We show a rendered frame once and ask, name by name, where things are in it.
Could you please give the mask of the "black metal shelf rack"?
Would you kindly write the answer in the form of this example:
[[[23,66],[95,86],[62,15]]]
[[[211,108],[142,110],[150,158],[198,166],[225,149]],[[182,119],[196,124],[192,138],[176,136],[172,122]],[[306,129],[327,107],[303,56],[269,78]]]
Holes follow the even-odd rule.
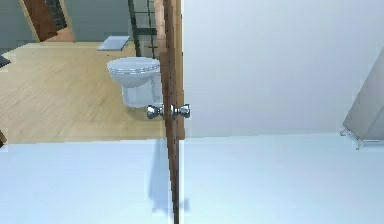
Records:
[[[128,0],[137,57],[159,58],[154,0]]]

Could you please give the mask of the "pale blue flat mat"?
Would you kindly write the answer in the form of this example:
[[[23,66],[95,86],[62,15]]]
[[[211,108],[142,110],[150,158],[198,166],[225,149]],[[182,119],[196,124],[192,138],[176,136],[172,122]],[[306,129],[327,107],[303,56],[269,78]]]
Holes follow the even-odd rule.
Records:
[[[98,51],[122,51],[129,36],[109,36],[98,47]]]

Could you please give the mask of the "brown wooden room door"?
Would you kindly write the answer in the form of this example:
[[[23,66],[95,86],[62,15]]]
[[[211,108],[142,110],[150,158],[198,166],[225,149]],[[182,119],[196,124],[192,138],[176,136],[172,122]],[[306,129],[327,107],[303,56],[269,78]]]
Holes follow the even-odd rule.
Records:
[[[179,140],[182,137],[182,127],[178,119],[179,107],[182,104],[178,71],[180,49],[177,47],[175,36],[177,21],[172,0],[155,0],[155,17],[161,64],[173,224],[181,224]]]

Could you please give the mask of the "white toilet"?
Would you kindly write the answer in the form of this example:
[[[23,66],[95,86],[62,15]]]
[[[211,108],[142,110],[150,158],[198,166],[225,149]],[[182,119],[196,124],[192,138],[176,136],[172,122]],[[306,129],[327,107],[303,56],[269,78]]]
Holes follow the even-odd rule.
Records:
[[[107,63],[111,78],[121,86],[122,100],[129,108],[161,105],[160,61],[148,57],[124,57]]]

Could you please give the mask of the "silver round door knob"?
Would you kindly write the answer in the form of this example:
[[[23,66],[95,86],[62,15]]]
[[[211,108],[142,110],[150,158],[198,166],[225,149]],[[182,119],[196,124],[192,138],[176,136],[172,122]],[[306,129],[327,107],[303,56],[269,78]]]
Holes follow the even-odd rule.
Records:
[[[174,105],[170,106],[171,110],[171,118],[175,120],[178,115],[184,117],[184,118],[189,118],[191,115],[190,111],[190,105],[189,104],[184,104],[180,107],[176,107]]]
[[[164,106],[158,107],[154,105],[148,105],[146,115],[148,119],[154,119],[158,116],[160,116],[162,119],[165,119]]]

